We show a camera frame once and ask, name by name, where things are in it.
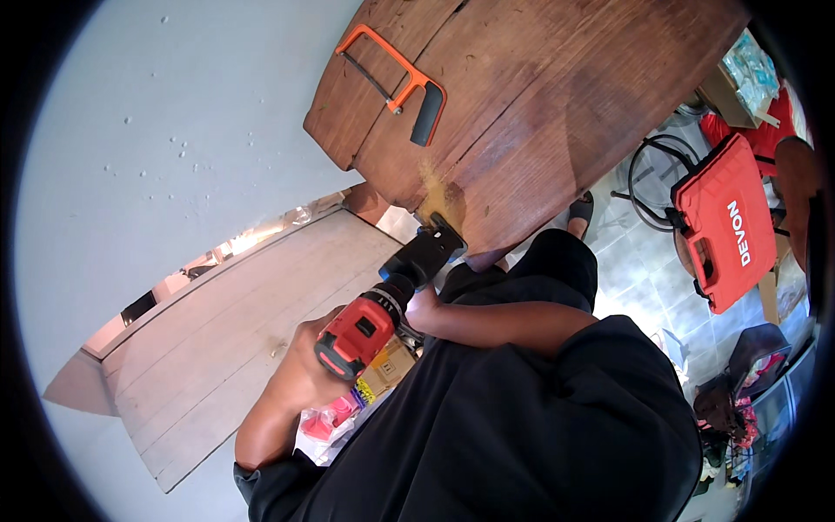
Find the person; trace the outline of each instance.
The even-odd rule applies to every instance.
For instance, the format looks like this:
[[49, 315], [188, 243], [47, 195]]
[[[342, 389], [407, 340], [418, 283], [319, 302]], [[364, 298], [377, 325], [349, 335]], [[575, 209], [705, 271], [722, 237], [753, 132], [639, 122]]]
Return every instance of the person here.
[[329, 468], [293, 453], [300, 411], [347, 393], [302, 323], [235, 441], [251, 520], [673, 520], [701, 473], [667, 357], [625, 316], [591, 315], [597, 261], [569, 211], [507, 273], [455, 266], [409, 303], [423, 356]]

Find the red cloth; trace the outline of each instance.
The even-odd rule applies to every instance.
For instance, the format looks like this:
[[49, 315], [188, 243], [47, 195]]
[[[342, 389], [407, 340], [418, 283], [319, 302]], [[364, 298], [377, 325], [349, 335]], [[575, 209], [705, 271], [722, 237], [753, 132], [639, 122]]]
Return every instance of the red cloth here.
[[[780, 120], [780, 129], [763, 122], [758, 129], [743, 129], [742, 127], [730, 127], [725, 120], [716, 114], [708, 114], [699, 122], [701, 132], [704, 133], [711, 147], [716, 147], [725, 136], [731, 132], [738, 132], [748, 143], [755, 155], [765, 156], [774, 159], [774, 150], [780, 140], [787, 136], [794, 136], [794, 124], [792, 123], [792, 104], [788, 99], [785, 89], [780, 89], [780, 98], [772, 100], [768, 107], [768, 113]], [[777, 169], [772, 164], [758, 161], [761, 175], [777, 175]]]

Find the cordless drill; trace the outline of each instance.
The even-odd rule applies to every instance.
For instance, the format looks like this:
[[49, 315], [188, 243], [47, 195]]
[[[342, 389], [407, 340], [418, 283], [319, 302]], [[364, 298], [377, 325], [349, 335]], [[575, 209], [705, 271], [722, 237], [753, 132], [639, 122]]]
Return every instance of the cordless drill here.
[[436, 212], [429, 226], [380, 267], [381, 283], [351, 301], [319, 334], [319, 362], [352, 380], [386, 346], [401, 326], [406, 305], [441, 271], [467, 250], [467, 244]]

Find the sandal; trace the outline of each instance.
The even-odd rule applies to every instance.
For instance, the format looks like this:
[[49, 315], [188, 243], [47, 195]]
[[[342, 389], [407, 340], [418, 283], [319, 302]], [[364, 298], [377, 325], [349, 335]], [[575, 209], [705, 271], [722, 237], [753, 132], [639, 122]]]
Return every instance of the sandal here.
[[574, 203], [569, 205], [569, 221], [575, 217], [585, 220], [586, 227], [583, 236], [580, 238], [585, 240], [585, 235], [591, 226], [591, 216], [595, 212], [595, 198], [591, 195], [591, 190], [587, 190], [585, 194], [577, 199]]

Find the black pants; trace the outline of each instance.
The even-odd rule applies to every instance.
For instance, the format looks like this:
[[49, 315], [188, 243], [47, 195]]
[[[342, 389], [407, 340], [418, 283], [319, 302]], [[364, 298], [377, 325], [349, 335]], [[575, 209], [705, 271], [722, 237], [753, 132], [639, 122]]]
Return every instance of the black pants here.
[[595, 309], [597, 258], [585, 243], [558, 229], [541, 231], [522, 259], [508, 273], [498, 266], [476, 273], [466, 263], [456, 265], [443, 283], [441, 302], [453, 302], [471, 291], [481, 290], [508, 279], [547, 276], [578, 291]]

